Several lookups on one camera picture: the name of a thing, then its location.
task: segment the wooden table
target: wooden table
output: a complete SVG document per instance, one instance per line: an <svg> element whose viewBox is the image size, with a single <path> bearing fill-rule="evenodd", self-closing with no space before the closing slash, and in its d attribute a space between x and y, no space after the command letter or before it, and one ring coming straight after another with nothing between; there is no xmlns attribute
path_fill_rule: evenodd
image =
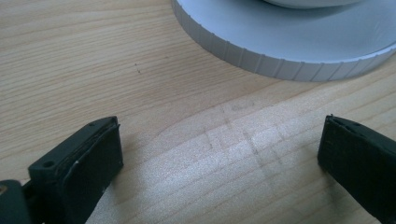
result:
<svg viewBox="0 0 396 224"><path fill-rule="evenodd" d="M170 0L0 2L0 179L116 115L125 167L88 223L378 223L317 163L325 116L396 139L396 57L301 83L229 65Z"/></svg>

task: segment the gray round object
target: gray round object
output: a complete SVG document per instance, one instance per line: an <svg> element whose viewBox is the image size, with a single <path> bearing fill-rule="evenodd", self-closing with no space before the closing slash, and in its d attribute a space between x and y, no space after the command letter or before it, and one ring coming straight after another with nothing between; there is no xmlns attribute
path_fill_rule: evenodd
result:
<svg viewBox="0 0 396 224"><path fill-rule="evenodd" d="M183 29L222 60L267 77L361 75L396 52L396 1L290 9L262 0L172 0Z"/></svg>

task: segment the gray cylindrical lid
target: gray cylindrical lid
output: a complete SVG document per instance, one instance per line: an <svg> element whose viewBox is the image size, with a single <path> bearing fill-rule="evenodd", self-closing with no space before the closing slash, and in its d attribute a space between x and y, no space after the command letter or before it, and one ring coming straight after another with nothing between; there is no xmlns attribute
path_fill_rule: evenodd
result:
<svg viewBox="0 0 396 224"><path fill-rule="evenodd" d="M290 9L260 0L172 0L184 30L222 60L298 81L355 77L396 52L396 1Z"/></svg>

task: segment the light wood tabletop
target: light wood tabletop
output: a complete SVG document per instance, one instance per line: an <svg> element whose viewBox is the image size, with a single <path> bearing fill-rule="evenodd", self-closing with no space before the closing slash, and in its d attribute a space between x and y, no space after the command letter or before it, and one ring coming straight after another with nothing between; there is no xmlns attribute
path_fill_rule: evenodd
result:
<svg viewBox="0 0 396 224"><path fill-rule="evenodd" d="M118 116L124 167L88 223L378 223L318 166L326 115L396 139L396 56L368 75L251 74L170 0L0 1L0 179Z"/></svg>

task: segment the black plastic piece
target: black plastic piece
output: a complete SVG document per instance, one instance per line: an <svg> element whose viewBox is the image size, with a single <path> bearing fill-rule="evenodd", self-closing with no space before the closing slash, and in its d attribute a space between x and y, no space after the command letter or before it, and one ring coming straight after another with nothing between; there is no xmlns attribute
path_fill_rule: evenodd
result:
<svg viewBox="0 0 396 224"><path fill-rule="evenodd" d="M0 224L32 224L22 186L16 180L0 181Z"/></svg>
<svg viewBox="0 0 396 224"><path fill-rule="evenodd" d="M357 122L326 118L318 163L381 223L396 223L396 142Z"/></svg>
<svg viewBox="0 0 396 224"><path fill-rule="evenodd" d="M9 213L5 223L85 223L123 166L119 126L116 117L87 124L33 163L31 181L22 189L12 187L17 192L7 204L21 209ZM12 199L19 199L22 192L24 200ZM0 195L0 205L5 199ZM23 207L28 208L30 222L17 219ZM0 218L6 215L0 207Z"/></svg>

